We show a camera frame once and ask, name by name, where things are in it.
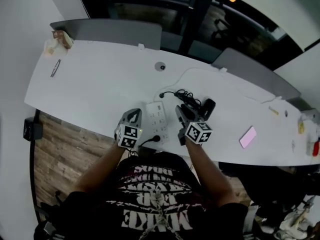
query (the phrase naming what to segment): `gray partition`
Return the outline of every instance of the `gray partition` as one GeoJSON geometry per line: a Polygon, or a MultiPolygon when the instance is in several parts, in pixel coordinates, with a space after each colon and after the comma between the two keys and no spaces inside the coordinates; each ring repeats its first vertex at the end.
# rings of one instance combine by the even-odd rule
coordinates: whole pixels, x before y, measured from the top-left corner
{"type": "Polygon", "coordinates": [[[160,50],[159,24],[123,19],[90,18],[53,22],[54,30],[65,31],[74,40],[101,41],[160,50]]]}
{"type": "Polygon", "coordinates": [[[294,99],[301,95],[296,88],[269,68],[232,48],[226,48],[212,65],[216,68],[225,67],[229,73],[275,96],[282,96],[284,100],[294,99]]]}

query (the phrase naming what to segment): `wooden floor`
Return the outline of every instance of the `wooden floor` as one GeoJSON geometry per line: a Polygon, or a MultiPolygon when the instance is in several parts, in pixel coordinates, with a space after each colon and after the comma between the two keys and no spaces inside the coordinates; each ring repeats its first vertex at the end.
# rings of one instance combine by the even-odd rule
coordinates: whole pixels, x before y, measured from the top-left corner
{"type": "MultiPolygon", "coordinates": [[[[113,139],[40,113],[43,137],[35,142],[34,184],[37,205],[57,205],[56,191],[61,200],[72,191],[79,176],[106,153],[113,139]]],[[[191,165],[189,157],[185,161],[191,165]]],[[[230,182],[239,200],[248,205],[250,198],[237,178],[230,182]]]]}

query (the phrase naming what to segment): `cable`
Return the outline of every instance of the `cable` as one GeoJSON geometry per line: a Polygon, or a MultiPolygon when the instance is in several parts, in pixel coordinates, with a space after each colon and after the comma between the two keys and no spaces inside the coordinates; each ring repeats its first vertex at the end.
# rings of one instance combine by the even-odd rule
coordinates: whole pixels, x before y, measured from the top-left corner
{"type": "Polygon", "coordinates": [[[223,76],[223,74],[225,74],[224,72],[220,72],[220,70],[217,69],[217,68],[214,68],[214,67],[212,67],[212,68],[213,68],[213,69],[216,69],[216,70],[215,70],[215,71],[212,71],[212,70],[208,70],[208,69],[204,69],[204,68],[195,68],[195,67],[190,67],[190,68],[186,69],[174,84],[171,84],[171,85],[168,85],[168,86],[165,86],[165,87],[162,87],[161,89],[159,89],[159,90],[154,94],[153,102],[156,101],[157,94],[158,94],[161,90],[169,89],[169,88],[175,86],[177,83],[180,82],[180,80],[181,80],[182,77],[185,75],[185,73],[186,73],[187,71],[189,71],[189,70],[192,70],[192,69],[197,69],[197,70],[201,69],[201,70],[204,70],[204,71],[210,71],[210,72],[212,72],[212,73],[218,73],[219,76],[223,79],[223,81],[226,82],[227,84],[229,84],[231,87],[233,87],[241,96],[243,96],[243,97],[245,97],[245,98],[247,98],[247,99],[249,99],[249,100],[255,101],[255,102],[259,103],[259,104],[265,104],[265,103],[273,102],[274,100],[282,100],[282,97],[281,97],[281,96],[274,96],[274,98],[272,98],[272,99],[270,99],[270,100],[265,100],[265,101],[263,101],[263,102],[260,102],[259,100],[255,99],[255,98],[253,98],[253,97],[244,95],[234,84],[230,83],[230,81],[228,81],[227,79],[225,79],[225,77],[223,76]]]}
{"type": "Polygon", "coordinates": [[[159,142],[161,140],[160,136],[159,135],[156,135],[148,140],[146,140],[145,142],[143,142],[142,144],[140,144],[138,146],[138,148],[142,147],[142,145],[146,144],[147,142],[159,142]]]}
{"type": "Polygon", "coordinates": [[[139,153],[137,151],[135,151],[135,150],[128,149],[128,148],[126,148],[125,150],[128,151],[128,158],[131,157],[131,156],[134,156],[135,154],[137,156],[139,156],[139,153]]]}
{"type": "Polygon", "coordinates": [[[201,107],[201,101],[199,99],[194,98],[194,94],[192,92],[188,92],[184,89],[173,91],[165,91],[159,94],[160,98],[164,98],[165,94],[170,93],[176,96],[179,100],[183,101],[183,103],[193,109],[199,110],[201,107]]]}

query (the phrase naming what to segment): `power strip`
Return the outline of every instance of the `power strip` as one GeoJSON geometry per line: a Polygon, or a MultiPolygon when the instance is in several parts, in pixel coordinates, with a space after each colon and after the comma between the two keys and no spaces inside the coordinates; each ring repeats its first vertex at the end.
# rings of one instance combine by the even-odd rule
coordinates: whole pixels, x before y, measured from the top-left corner
{"type": "Polygon", "coordinates": [[[145,106],[146,114],[151,125],[152,133],[160,136],[160,143],[169,141],[168,124],[165,108],[162,101],[148,103],[145,106]]]}

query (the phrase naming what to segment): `smartphone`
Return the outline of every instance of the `smartphone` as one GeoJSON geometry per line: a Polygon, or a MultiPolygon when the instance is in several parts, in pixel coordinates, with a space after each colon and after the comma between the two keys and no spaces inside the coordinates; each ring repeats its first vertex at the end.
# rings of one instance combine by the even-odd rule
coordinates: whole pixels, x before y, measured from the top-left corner
{"type": "Polygon", "coordinates": [[[245,149],[249,145],[249,143],[255,138],[256,135],[257,132],[255,128],[251,126],[250,129],[240,139],[241,146],[245,149]]]}

